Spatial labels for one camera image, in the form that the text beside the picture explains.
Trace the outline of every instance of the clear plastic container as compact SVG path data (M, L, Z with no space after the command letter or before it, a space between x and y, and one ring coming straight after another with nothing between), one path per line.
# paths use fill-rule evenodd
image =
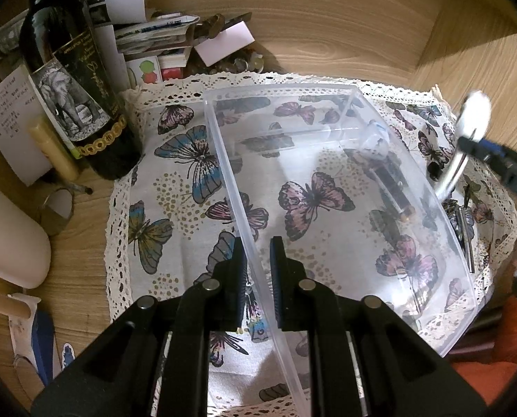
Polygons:
M310 277L352 299L377 295L445 355L477 312L467 265L424 171L358 88L266 85L204 99L209 144L299 414L310 412L309 364L302 335L276 327L272 236Z

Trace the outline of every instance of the silver rivet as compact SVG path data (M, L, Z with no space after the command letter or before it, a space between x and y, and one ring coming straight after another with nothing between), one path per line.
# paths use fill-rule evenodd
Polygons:
M299 288L305 291L311 291L314 290L316 287L315 281L312 279L301 279L299 281Z
M154 305L154 298L152 296L149 296L149 295L146 295L146 296L141 296L138 300L137 300L137 307L139 309L150 309L153 305Z
M207 279L202 283L202 288L208 291L215 290L218 287L220 287L220 281L217 279Z
M382 305L380 298L374 295L365 296L365 305L371 309L378 309Z

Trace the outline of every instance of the white paper with handwriting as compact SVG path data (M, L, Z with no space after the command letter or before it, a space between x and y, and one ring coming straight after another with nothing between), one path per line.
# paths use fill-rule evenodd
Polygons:
M52 168L27 130L28 123L43 114L21 65L0 83L0 151L27 186Z

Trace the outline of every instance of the white cylindrical container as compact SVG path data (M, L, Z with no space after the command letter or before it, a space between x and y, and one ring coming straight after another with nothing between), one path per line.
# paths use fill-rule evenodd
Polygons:
M0 277L38 287L50 267L50 242L42 227L0 191Z

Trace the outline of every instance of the orange sleeve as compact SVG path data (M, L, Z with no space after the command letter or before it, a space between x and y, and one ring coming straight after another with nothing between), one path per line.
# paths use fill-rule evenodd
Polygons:
M492 359L517 363L517 298L513 296L504 304Z
M452 367L483 397L486 404L500 395L517 371L517 364L512 362L457 362Z

